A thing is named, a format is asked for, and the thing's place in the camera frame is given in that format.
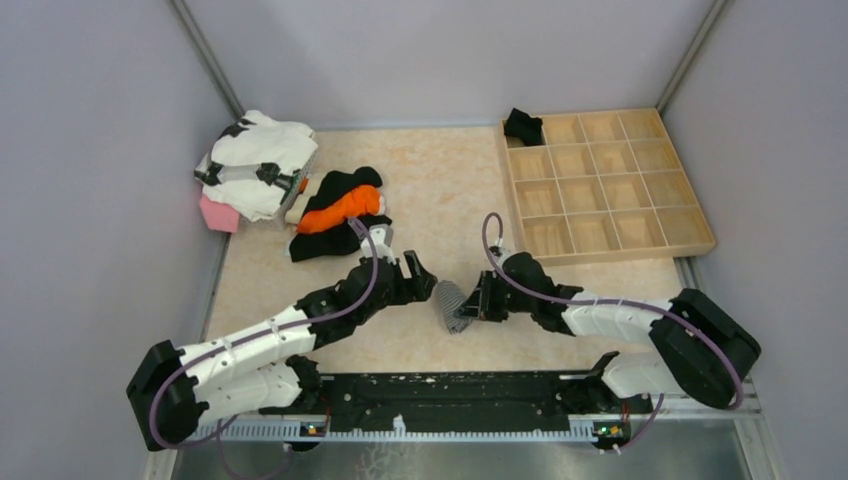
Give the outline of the grey striped underwear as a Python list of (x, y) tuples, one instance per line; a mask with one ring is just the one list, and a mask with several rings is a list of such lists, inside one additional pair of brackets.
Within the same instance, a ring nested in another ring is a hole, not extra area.
[(439, 281), (433, 289), (433, 299), (449, 334), (460, 334), (472, 324), (473, 319), (462, 314), (467, 296), (456, 283)]

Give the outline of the orange underwear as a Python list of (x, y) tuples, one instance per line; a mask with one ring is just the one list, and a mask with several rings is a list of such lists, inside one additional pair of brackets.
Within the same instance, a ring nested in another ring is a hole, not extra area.
[(343, 194), (327, 206), (320, 206), (317, 196), (311, 197), (306, 204), (303, 216), (298, 221), (296, 232), (315, 234), (339, 226), (348, 218), (365, 215), (383, 215), (387, 210), (387, 201), (374, 186), (361, 185)]

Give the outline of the wooden compartment tray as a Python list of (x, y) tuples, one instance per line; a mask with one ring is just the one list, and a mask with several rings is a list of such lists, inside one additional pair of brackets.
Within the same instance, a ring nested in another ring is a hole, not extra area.
[(529, 114), (544, 145), (498, 127), (517, 244), (545, 265), (697, 257), (717, 245), (655, 108)]

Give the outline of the black boxer underwear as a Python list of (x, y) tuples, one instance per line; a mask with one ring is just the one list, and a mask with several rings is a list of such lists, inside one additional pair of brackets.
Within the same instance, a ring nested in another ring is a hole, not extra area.
[(512, 108), (503, 125), (503, 132), (506, 137), (517, 139), (524, 146), (541, 146), (545, 144), (543, 124), (542, 118)]

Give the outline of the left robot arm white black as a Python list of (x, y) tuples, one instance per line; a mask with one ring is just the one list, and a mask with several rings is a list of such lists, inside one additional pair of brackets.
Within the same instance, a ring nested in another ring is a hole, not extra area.
[(179, 448), (198, 427), (246, 412), (314, 410), (321, 376), (308, 353), (352, 336), (387, 307), (428, 300), (438, 282), (413, 250), (401, 265), (391, 235), (388, 225), (371, 227), (345, 278), (263, 321), (210, 341), (151, 346), (126, 387), (147, 450)]

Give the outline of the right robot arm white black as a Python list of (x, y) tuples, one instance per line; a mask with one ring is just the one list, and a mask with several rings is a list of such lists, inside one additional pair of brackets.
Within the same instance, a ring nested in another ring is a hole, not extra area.
[(526, 313), (542, 329), (644, 346), (619, 353), (586, 385), (589, 404), (612, 412), (637, 394), (685, 394), (714, 409), (735, 409), (743, 379), (759, 360), (759, 342), (709, 296), (684, 288), (668, 300), (599, 297), (559, 284), (527, 252), (497, 257), (450, 319), (502, 322)]

